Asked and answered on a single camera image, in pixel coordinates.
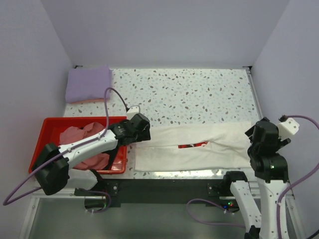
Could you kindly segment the white t-shirt red print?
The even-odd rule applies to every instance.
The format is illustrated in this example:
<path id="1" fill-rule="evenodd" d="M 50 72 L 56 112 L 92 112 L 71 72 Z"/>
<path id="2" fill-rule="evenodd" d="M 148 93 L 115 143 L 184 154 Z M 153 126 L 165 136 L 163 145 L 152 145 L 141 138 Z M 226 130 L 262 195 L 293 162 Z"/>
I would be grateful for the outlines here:
<path id="1" fill-rule="evenodd" d="M 135 149 L 137 171 L 192 171 L 247 168 L 251 122 L 159 126 Z"/>

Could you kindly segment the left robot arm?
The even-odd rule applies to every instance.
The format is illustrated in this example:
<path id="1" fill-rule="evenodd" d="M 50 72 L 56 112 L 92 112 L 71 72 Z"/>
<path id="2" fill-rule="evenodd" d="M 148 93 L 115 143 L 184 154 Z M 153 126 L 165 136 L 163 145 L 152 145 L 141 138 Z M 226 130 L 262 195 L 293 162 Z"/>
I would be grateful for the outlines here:
<path id="1" fill-rule="evenodd" d="M 131 119 L 107 125 L 103 131 L 86 139 L 60 146 L 49 143 L 33 164 L 32 172 L 45 195 L 58 193 L 71 179 L 76 181 L 76 188 L 99 195 L 103 183 L 98 172 L 74 167 L 99 153 L 110 155 L 108 166 L 111 167 L 120 147 L 150 140 L 150 127 L 149 119 L 138 113 Z"/>

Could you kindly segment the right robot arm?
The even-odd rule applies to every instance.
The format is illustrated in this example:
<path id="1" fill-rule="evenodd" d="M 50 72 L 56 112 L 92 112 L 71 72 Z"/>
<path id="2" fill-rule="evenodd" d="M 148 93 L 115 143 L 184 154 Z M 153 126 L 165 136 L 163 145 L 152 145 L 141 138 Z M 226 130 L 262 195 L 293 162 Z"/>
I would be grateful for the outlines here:
<path id="1" fill-rule="evenodd" d="M 287 239 L 284 190 L 288 186 L 288 164 L 278 150 L 290 143 L 281 140 L 279 128 L 262 118 L 245 133 L 251 145 L 247 150 L 250 164 L 259 186 L 261 206 L 257 206 L 246 174 L 228 171 L 223 177 L 222 190 L 234 196 L 244 220 L 246 239 Z"/>

